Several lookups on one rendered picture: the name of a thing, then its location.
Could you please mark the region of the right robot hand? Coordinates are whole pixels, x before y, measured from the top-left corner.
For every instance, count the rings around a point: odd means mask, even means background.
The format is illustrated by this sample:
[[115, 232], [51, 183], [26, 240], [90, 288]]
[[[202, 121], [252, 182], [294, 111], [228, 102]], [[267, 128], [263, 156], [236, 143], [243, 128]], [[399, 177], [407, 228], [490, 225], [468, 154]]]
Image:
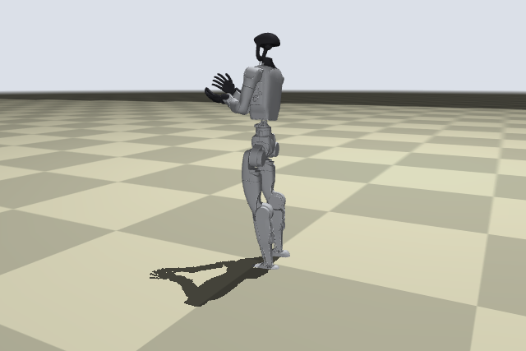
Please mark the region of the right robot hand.
[[218, 87], [219, 89], [221, 89], [221, 90], [222, 90], [223, 92], [225, 92], [225, 93], [230, 93], [231, 96], [233, 96], [233, 94], [235, 93], [236, 90], [237, 90], [239, 93], [241, 93], [241, 91], [240, 91], [238, 88], [234, 88], [233, 81], [232, 81], [231, 77], [229, 76], [229, 74], [225, 73], [225, 75], [226, 75], [226, 77], [228, 78], [228, 80], [227, 80], [224, 76], [222, 76], [221, 74], [219, 74], [219, 73], [218, 73], [217, 75], [220, 76], [220, 77], [222, 77], [222, 78], [224, 79], [224, 81], [223, 81], [222, 79], [220, 79], [219, 77], [217, 77], [217, 76], [214, 76], [214, 78], [220, 80], [221, 82], [223, 82], [223, 84], [220, 83], [220, 82], [217, 81], [217, 80], [213, 80], [213, 81], [216, 82], [216, 83], [218, 83], [218, 84], [221, 85], [222, 87], [219, 86], [219, 85], [216, 85], [216, 84], [212, 84], [212, 85]]

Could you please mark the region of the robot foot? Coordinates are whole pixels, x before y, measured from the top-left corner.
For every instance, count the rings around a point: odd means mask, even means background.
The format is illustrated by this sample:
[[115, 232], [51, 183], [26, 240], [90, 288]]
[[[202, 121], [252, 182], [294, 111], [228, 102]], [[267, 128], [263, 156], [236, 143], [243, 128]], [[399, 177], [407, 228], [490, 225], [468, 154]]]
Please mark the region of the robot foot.
[[[272, 249], [272, 254], [273, 254], [273, 256], [290, 257], [290, 254], [289, 254], [289, 252], [288, 252], [287, 250], [283, 250], [283, 249], [282, 249], [282, 252], [281, 252], [281, 253], [278, 253], [278, 252], [276, 253], [276, 252], [274, 252], [274, 250], [275, 250], [275, 249]], [[279, 252], [280, 252], [280, 250], [279, 250]]]
[[[273, 264], [272, 264], [272, 267], [271, 267], [271, 268], [268, 268], [268, 267], [265, 267], [264, 264], [265, 264], [265, 263], [262, 262], [262, 263], [259, 263], [259, 264], [254, 264], [254, 265], [252, 265], [252, 266], [257, 267], [257, 268], [263, 268], [263, 269], [271, 269], [271, 270], [277, 270], [277, 269], [279, 269], [279, 266], [277, 266], [277, 265], [273, 265]], [[267, 264], [266, 264], [266, 265], [267, 265]], [[269, 266], [271, 266], [271, 265], [269, 265]]]

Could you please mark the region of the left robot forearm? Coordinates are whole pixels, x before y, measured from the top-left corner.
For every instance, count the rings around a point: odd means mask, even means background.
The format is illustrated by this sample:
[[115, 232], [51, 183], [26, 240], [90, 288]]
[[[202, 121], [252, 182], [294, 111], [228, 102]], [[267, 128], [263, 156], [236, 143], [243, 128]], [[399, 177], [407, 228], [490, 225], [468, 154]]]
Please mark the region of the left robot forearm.
[[223, 99], [223, 101], [230, 107], [230, 109], [232, 110], [232, 112], [237, 112], [239, 110], [239, 107], [240, 107], [240, 102], [235, 99], [234, 97], [231, 96], [231, 94], [227, 94], [229, 95], [229, 98], [228, 99]]

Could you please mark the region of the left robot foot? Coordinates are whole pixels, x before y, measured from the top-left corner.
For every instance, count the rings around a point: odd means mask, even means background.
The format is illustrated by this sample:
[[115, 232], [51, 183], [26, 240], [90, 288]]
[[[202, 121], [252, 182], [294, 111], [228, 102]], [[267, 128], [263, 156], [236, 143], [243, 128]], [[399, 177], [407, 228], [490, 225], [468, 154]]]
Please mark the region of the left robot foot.
[[[263, 268], [263, 269], [271, 269], [271, 270], [277, 270], [277, 269], [279, 269], [279, 266], [277, 266], [277, 265], [273, 265], [273, 264], [272, 264], [272, 267], [271, 267], [271, 268], [268, 268], [268, 267], [265, 267], [264, 264], [265, 264], [265, 263], [262, 262], [262, 263], [259, 263], [259, 264], [254, 264], [254, 265], [252, 265], [252, 266], [257, 267], [257, 268]], [[266, 264], [266, 265], [267, 265], [267, 264]], [[269, 265], [269, 266], [271, 266], [271, 265]]]

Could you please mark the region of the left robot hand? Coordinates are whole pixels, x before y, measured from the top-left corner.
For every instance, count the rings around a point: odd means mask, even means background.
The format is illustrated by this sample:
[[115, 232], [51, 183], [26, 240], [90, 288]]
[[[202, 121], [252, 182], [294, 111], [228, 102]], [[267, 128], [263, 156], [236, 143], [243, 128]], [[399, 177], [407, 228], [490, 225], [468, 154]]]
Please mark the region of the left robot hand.
[[221, 104], [225, 104], [225, 102], [223, 101], [223, 99], [228, 99], [229, 98], [229, 95], [227, 94], [222, 94], [222, 95], [218, 95], [218, 94], [214, 94], [212, 91], [210, 91], [209, 88], [205, 88], [205, 94], [207, 97], [209, 97], [209, 99], [211, 99], [212, 101], [216, 102], [216, 103], [221, 103]]

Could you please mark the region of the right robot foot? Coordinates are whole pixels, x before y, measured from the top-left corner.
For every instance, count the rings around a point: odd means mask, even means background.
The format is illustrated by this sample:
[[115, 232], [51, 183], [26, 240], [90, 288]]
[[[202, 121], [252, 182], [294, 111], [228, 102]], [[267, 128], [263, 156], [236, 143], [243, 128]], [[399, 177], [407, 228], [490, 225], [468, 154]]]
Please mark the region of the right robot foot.
[[[281, 252], [281, 253], [278, 253], [278, 252], [276, 253], [276, 252], [274, 252], [274, 250], [275, 250], [275, 249], [272, 249], [272, 254], [273, 254], [273, 256], [290, 257], [290, 254], [289, 254], [289, 252], [288, 252], [287, 250], [283, 250], [283, 249], [282, 249], [282, 252]], [[280, 250], [279, 250], [279, 252], [280, 252]]]

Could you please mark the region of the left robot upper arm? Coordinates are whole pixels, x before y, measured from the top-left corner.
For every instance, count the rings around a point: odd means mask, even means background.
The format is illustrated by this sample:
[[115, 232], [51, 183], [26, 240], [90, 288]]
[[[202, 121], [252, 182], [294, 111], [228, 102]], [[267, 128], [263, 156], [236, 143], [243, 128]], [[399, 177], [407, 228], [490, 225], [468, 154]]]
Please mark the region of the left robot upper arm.
[[241, 99], [239, 110], [235, 113], [246, 115], [250, 112], [250, 101], [253, 96], [256, 84], [261, 80], [264, 69], [259, 67], [248, 67], [244, 72], [244, 81], [241, 90]]

